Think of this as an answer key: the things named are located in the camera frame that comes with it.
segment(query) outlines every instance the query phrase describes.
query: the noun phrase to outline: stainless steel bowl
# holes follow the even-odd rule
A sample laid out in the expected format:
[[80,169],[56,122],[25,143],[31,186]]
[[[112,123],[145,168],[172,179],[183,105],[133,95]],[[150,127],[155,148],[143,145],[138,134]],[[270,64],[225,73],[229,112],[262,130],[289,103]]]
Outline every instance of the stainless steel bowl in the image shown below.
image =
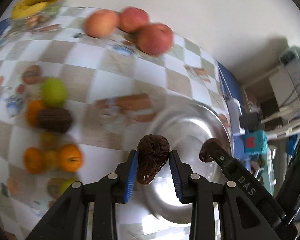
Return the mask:
[[[171,150],[175,149],[181,161],[209,181],[224,183],[225,177],[215,162],[199,160],[202,144],[209,138],[217,138],[231,154],[228,133],[218,115],[208,106],[194,101],[172,105],[164,109],[149,125],[147,134],[165,136]],[[139,185],[150,211],[157,217],[178,224],[191,222],[192,204],[181,204],[176,197],[169,161],[147,186]]]

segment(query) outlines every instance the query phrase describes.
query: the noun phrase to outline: yellow-green fruit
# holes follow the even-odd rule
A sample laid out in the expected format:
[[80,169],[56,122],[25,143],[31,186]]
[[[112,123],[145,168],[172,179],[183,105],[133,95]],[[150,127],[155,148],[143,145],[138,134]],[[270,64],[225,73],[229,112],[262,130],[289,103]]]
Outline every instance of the yellow-green fruit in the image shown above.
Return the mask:
[[60,195],[63,194],[66,191],[66,189],[75,181],[78,181],[78,180],[77,179],[69,179],[69,180],[63,182],[60,186]]
[[64,83],[54,77],[47,78],[42,84],[42,101],[49,107],[63,107],[67,99]]

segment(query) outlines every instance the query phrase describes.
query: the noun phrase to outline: wall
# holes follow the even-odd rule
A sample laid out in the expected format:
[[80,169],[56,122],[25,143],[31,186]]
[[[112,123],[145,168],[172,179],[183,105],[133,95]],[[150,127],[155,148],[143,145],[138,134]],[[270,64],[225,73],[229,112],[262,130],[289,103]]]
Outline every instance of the wall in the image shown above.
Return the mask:
[[71,6],[146,10],[200,45],[244,81],[300,46],[300,11],[292,0],[68,0]]

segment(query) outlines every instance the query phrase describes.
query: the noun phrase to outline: silver screw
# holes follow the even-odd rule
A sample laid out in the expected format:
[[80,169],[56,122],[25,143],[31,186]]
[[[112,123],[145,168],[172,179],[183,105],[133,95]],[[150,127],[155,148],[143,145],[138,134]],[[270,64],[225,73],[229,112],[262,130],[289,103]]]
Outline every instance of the silver screw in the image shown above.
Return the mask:
[[73,188],[79,188],[81,186],[81,182],[80,181],[75,181],[74,183],[72,183],[72,187]]
[[234,188],[234,187],[236,186],[236,183],[235,183],[234,181],[232,181],[232,180],[229,180],[229,181],[227,182],[227,186],[228,186],[228,187],[231,187],[231,188]]
[[200,179],[200,175],[197,174],[197,173],[192,173],[192,174],[190,175],[190,178],[191,178],[191,179]]
[[108,178],[109,179],[116,179],[118,177],[118,174],[116,174],[116,173],[110,173],[109,175],[108,175]]

